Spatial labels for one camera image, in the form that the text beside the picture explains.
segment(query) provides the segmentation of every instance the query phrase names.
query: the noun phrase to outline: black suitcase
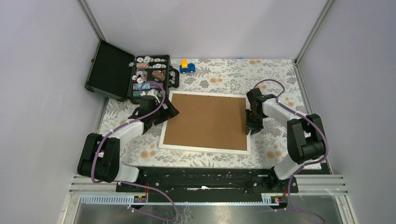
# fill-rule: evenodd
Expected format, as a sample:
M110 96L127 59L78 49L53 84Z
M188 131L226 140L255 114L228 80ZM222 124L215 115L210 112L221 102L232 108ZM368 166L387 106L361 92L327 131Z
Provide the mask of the black suitcase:
M165 60L165 62L149 62L149 64L150 66L158 63L165 64L166 68L151 68L144 70L147 72L147 81L154 81L154 78L151 76L153 71L165 70L165 79L162 84L167 97L169 94L169 87L179 87L179 72L171 67L169 55L149 57ZM134 97L133 94L133 84L136 84L136 81L132 79L132 76L136 74L137 71L134 55L105 41L101 41L92 59L92 65L85 83L85 88L91 92L97 92L121 102L129 99L132 103L138 104L139 97ZM170 71L175 72L174 76L170 74Z

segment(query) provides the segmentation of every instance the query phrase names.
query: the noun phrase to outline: aluminum frame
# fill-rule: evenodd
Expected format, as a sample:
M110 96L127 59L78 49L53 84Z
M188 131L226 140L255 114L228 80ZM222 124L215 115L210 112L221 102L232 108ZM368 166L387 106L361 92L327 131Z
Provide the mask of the aluminum frame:
M105 36L102 33L102 30L100 30L100 27L98 23L96 22L95 17L93 16L91 9L88 6L88 3L86 3L85 0L77 0L78 4L81 7L81 10L83 11L84 15L86 16L89 24L91 25L93 31L95 32L96 37L100 41L106 41Z
M291 195L298 196L320 196L332 195L337 202L339 212L345 224L357 224L354 210L351 207L348 191L345 187L344 179L341 175L296 175L299 193ZM100 204L119 204L117 198L141 195L141 193L119 193L115 192L117 183L92 183L88 177L76 174L73 178L69 191L69 200L65 209L65 216L62 224L73 224L82 200L86 197L95 197L100 200ZM175 203L176 205L266 205L266 200L270 196L279 194L262 194L263 203ZM170 205L170 203L147 203L151 205Z
M325 19L327 13L329 12L330 8L332 7L334 1L335 0L327 0L327 2L325 3L325 6L323 7L322 11L319 14L318 19L316 20L315 24L313 25L312 30L310 31L307 39L305 40L303 47L301 48L300 52L298 53L297 57L295 58L296 64L299 64L301 62L301 60L303 59L305 52L307 51L309 45L311 44L313 38L315 37L315 34L319 30L320 25L322 25L322 22Z

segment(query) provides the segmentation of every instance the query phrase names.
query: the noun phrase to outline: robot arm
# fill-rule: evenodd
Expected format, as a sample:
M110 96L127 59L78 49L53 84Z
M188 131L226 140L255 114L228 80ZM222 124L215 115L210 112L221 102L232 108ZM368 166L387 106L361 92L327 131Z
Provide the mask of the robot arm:
M250 90L246 96L250 103L250 109L246 109L247 134L250 131L251 134L255 134L263 129L262 120L268 117L275 119L287 128L288 154L279 164L271 168L269 177L272 180L272 185L279 180L289 179L304 164L325 154L325 146L320 134L307 121L281 107L276 102L275 95L263 95L256 88ZM318 115L305 116L324 133L322 121Z
M155 96L156 94L143 96L140 107L135 109L129 119L137 119L155 110L158 107ZM114 133L111 138L106 139L101 148L103 156L98 157L94 170L96 180L108 183L113 181L135 182L137 180L139 169L120 163L120 148L130 140L146 133L153 124L158 125L179 114L179 111L173 107L167 98L164 105L166 105L166 108L162 106L156 113L123 127ZM81 176L91 177L95 152L102 139L101 134L91 133L87 136L77 167L77 172Z

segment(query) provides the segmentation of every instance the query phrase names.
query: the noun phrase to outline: toy truck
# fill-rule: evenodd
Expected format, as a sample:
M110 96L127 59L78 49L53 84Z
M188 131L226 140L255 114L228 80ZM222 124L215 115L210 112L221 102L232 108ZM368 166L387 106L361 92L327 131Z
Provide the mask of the toy truck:
M187 64L187 59L182 59L182 64L180 65L180 73L186 74L187 72L195 72L195 65L194 63Z

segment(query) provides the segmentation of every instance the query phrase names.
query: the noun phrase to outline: table surface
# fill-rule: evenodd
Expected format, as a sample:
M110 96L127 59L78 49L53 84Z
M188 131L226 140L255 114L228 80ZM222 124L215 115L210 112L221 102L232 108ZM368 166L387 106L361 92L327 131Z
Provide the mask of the table surface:
M170 63L178 69L180 59L171 59ZM179 88L170 90L245 95L260 80L271 78L286 88L280 102L306 113L290 59L188 59L188 63L195 64L196 72L180 74ZM282 90L273 82L264 82L259 88L263 94L277 95ZM123 124L137 107L129 101L109 99L99 132L105 134ZM274 119L265 119L260 133L251 136L251 155L159 149L162 126L152 127L122 147L121 162L131 166L271 168L287 154L286 128ZM309 168L320 169L320 165Z

